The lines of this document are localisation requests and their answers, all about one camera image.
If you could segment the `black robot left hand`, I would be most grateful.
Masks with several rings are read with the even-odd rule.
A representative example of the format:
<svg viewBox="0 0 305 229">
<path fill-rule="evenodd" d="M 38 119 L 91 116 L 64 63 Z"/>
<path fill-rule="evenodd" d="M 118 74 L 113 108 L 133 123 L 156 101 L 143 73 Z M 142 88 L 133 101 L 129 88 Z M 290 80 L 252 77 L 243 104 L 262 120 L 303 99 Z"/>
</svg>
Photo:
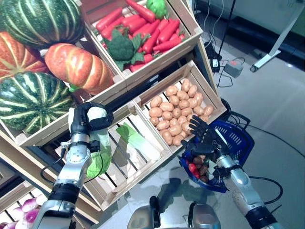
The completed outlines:
<svg viewBox="0 0 305 229">
<path fill-rule="evenodd" d="M 106 112 L 105 117 L 88 118 L 88 111 L 91 108 L 101 108 Z M 72 123 L 69 125 L 70 137 L 75 134 L 90 135 L 90 131 L 98 131 L 109 127 L 113 122 L 113 113 L 106 106 L 93 102 L 85 102 L 72 112 Z"/>
</svg>

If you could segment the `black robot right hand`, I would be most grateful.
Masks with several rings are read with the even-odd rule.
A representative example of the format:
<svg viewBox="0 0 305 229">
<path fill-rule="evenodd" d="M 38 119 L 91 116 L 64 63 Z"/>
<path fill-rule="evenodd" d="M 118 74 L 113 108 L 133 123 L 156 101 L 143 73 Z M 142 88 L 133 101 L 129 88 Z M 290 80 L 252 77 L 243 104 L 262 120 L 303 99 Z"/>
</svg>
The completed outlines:
<svg viewBox="0 0 305 229">
<path fill-rule="evenodd" d="M 221 156 L 229 155 L 228 144 L 218 130 L 195 115 L 192 116 L 188 126 L 194 137 L 189 141 L 181 141 L 187 154 L 205 156 L 214 163 Z"/>
</svg>

